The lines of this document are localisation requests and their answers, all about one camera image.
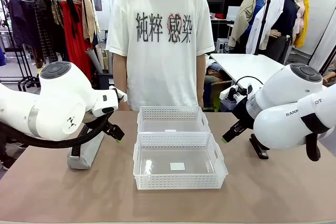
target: blue shirt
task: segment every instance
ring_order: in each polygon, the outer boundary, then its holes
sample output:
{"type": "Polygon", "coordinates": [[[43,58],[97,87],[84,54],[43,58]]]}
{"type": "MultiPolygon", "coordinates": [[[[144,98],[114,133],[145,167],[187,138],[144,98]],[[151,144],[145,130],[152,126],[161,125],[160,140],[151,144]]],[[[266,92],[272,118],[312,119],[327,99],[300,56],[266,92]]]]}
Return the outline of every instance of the blue shirt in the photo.
{"type": "Polygon", "coordinates": [[[263,8],[264,5],[265,5],[264,0],[256,0],[256,7],[254,8],[252,19],[250,20],[249,26],[244,32],[244,36],[246,36],[246,39],[248,39],[248,36],[250,35],[252,25],[257,16],[257,13],[263,8]]]}

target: black band on robot arm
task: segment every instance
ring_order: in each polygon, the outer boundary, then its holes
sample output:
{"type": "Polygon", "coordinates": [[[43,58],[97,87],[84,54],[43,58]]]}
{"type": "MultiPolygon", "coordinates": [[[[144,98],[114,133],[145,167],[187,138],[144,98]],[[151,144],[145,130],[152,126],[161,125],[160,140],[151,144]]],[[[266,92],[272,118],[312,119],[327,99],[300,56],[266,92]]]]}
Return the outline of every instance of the black band on robot arm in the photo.
{"type": "Polygon", "coordinates": [[[28,136],[2,122],[0,122],[0,131],[5,133],[10,138],[14,138],[15,140],[41,148],[50,148],[50,149],[61,149],[61,148],[70,148],[73,146],[84,144],[94,137],[96,137],[100,132],[103,131],[106,124],[108,124],[109,117],[112,113],[106,114],[95,119],[93,122],[88,123],[87,126],[92,129],[88,134],[83,137],[77,137],[69,140],[62,140],[62,141],[50,141],[50,140],[42,140],[38,138],[34,138],[28,136]]]}

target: red dress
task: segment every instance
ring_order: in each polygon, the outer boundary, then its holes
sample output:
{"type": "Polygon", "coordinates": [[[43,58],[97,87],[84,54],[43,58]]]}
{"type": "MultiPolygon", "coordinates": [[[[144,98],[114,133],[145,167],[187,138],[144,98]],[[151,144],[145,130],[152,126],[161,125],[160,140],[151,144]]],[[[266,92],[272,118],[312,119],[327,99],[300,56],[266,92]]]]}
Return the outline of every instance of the red dress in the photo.
{"type": "Polygon", "coordinates": [[[76,12],[70,7],[68,2],[60,2],[63,11],[63,22],[65,40],[68,49],[70,62],[74,63],[86,77],[91,81],[92,62],[85,51],[90,48],[90,43],[84,40],[82,26],[82,4],[73,3],[76,12]]]}

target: shoe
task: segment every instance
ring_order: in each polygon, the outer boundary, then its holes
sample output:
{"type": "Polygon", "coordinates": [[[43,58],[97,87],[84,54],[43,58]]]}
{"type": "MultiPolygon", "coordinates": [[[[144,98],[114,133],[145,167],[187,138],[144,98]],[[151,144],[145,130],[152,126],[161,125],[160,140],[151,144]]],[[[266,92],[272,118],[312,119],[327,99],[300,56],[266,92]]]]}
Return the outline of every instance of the shoe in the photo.
{"type": "Polygon", "coordinates": [[[15,163],[15,161],[16,161],[15,158],[8,156],[7,154],[0,155],[0,164],[2,164],[5,170],[10,169],[11,166],[15,163]]]}
{"type": "Polygon", "coordinates": [[[7,144],[14,144],[14,145],[16,145],[18,147],[21,147],[21,148],[24,148],[24,149],[29,146],[27,144],[20,143],[20,142],[14,140],[14,139],[12,139],[12,140],[7,139],[6,142],[7,142],[7,144]]]}

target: plastic basket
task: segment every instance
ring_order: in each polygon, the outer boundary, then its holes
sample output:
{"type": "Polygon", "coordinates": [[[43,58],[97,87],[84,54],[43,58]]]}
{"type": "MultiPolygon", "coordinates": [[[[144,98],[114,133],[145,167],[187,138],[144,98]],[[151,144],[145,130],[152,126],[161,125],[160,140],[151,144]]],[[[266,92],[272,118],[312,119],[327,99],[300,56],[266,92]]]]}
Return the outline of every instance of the plastic basket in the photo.
{"type": "Polygon", "coordinates": [[[138,190],[219,189],[228,174],[211,133],[138,133],[134,146],[138,190]]]}
{"type": "Polygon", "coordinates": [[[138,132],[210,132],[200,107],[140,107],[138,132]]]}

